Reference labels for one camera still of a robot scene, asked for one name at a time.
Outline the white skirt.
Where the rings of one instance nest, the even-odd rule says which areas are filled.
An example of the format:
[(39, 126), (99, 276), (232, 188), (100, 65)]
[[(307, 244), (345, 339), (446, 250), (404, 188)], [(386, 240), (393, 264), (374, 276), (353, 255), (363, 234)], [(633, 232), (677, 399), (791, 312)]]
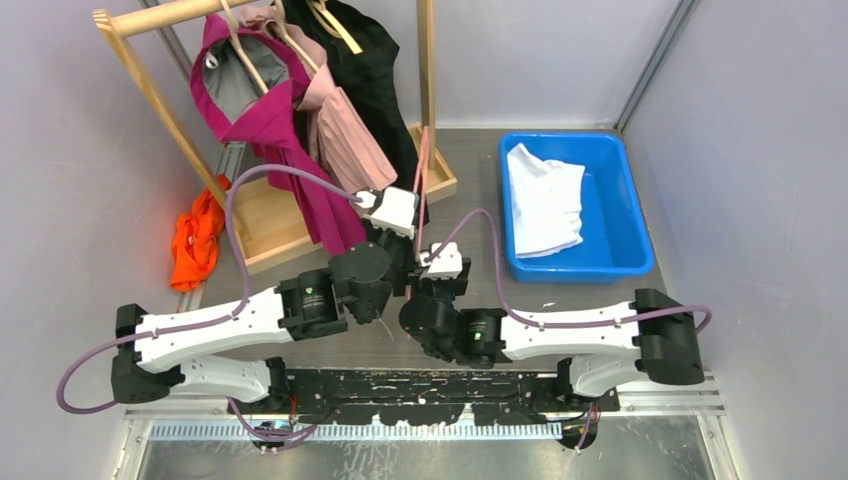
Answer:
[(516, 256), (546, 257), (580, 245), (586, 167), (540, 159), (523, 143), (506, 160)]

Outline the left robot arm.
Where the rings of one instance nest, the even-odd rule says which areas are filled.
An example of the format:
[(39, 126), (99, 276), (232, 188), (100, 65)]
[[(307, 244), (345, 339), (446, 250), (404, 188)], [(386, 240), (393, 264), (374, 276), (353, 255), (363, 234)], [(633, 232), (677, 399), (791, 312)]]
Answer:
[(287, 344), (341, 334), (348, 322), (381, 318), (414, 269), (414, 242), (369, 227), (366, 240), (304, 272), (250, 296), (205, 309), (151, 314), (137, 304), (118, 308), (111, 387), (119, 404), (172, 393), (231, 397), (269, 413), (292, 397), (280, 357), (237, 361), (222, 352), (254, 344)]

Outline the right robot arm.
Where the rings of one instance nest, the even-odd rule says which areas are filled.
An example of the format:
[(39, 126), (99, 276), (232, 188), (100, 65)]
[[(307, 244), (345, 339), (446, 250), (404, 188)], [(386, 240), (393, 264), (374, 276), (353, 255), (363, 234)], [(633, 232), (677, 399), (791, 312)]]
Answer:
[(399, 313), (401, 328), (430, 357), (474, 369), (556, 356), (555, 396), (567, 410), (632, 381), (669, 386), (705, 379), (698, 335), (708, 308), (684, 306), (642, 288), (630, 301), (591, 310), (529, 312), (505, 308), (458, 309), (467, 274), (413, 280)]

